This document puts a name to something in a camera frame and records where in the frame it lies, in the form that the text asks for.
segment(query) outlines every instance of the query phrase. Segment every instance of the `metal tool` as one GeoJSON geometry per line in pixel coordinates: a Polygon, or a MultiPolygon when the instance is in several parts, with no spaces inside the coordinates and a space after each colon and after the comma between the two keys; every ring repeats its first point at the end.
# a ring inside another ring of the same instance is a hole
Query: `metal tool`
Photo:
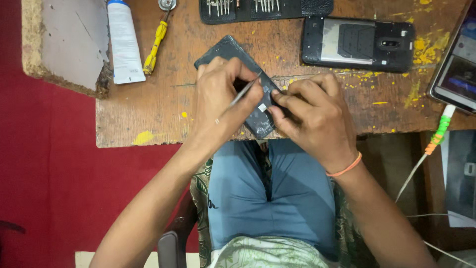
{"type": "Polygon", "coordinates": [[[172,3],[172,8],[170,10],[174,10],[174,8],[177,6],[176,0],[159,0],[159,7],[163,11],[168,11],[170,3],[172,3]]]}
{"type": "Polygon", "coordinates": [[[231,2],[233,2],[233,0],[207,0],[208,15],[211,16],[212,6],[217,7],[217,16],[229,15],[231,2]]]}
{"type": "Polygon", "coordinates": [[[278,8],[279,12],[279,0],[255,0],[255,11],[258,13],[258,2],[261,5],[262,12],[274,12],[274,4],[276,2],[276,7],[278,8]]]}
{"type": "Polygon", "coordinates": [[[231,101],[230,105],[228,105],[228,108],[226,108],[222,113],[221,115],[215,119],[215,123],[220,123],[220,119],[221,117],[233,106],[235,106],[235,104],[237,104],[237,102],[239,100],[241,100],[241,98],[243,98],[243,96],[246,94],[246,92],[248,92],[248,90],[255,84],[255,82],[259,79],[259,76],[263,73],[263,71],[260,71],[257,75],[257,77],[255,79],[253,79],[252,81],[250,81],[238,94],[237,96],[233,99],[233,101],[231,101]]]}
{"type": "Polygon", "coordinates": [[[150,50],[149,56],[147,56],[146,61],[144,62],[144,68],[142,69],[145,74],[152,74],[155,68],[155,62],[157,61],[157,50],[159,49],[160,42],[164,39],[165,33],[167,32],[167,18],[169,18],[170,10],[175,7],[177,4],[176,0],[168,1],[168,9],[165,14],[165,18],[160,21],[160,25],[157,27],[155,32],[155,40],[152,49],[150,50]]]}

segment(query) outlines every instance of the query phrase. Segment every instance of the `white tube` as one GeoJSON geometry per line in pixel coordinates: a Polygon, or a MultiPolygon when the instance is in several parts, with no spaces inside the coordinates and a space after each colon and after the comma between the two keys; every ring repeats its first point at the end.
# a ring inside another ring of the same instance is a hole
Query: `white tube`
{"type": "Polygon", "coordinates": [[[146,80],[140,62],[136,31],[129,5],[122,0],[108,2],[114,83],[124,84],[146,80]]]}

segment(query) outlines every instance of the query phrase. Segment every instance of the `chair armrest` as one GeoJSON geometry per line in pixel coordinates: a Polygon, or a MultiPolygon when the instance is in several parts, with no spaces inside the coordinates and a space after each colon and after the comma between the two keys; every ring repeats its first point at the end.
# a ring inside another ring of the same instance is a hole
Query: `chair armrest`
{"type": "Polygon", "coordinates": [[[174,220],[159,239],[157,254],[161,268],[187,268],[185,247],[187,238],[197,222],[197,207],[188,191],[178,208],[174,220]]]}

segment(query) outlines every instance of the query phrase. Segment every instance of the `blue pants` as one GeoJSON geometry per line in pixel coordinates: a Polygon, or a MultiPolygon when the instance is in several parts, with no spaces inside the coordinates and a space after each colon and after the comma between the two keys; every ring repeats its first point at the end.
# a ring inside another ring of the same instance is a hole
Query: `blue pants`
{"type": "Polygon", "coordinates": [[[256,142],[228,142],[215,153],[208,187],[212,250],[238,236],[290,237],[336,260],[336,210],[324,168],[289,139],[268,146],[270,189],[261,180],[256,142]]]}

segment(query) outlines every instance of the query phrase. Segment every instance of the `person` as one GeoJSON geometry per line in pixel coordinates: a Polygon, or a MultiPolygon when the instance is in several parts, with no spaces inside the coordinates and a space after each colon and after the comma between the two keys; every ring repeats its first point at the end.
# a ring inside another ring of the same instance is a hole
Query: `person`
{"type": "Polygon", "coordinates": [[[287,91],[271,93],[292,116],[268,107],[277,129],[290,139],[269,140],[272,176],[266,189],[256,142],[227,142],[263,97],[261,81],[215,123],[236,96],[235,79],[256,77],[238,58],[216,57],[198,68],[191,131],[116,219],[90,267],[144,266],[191,176],[212,156],[210,267],[338,265],[335,205],[326,172],[337,173],[335,181],[380,266],[436,267],[418,233],[358,161],[354,122],[332,74],[295,81],[287,91]]]}

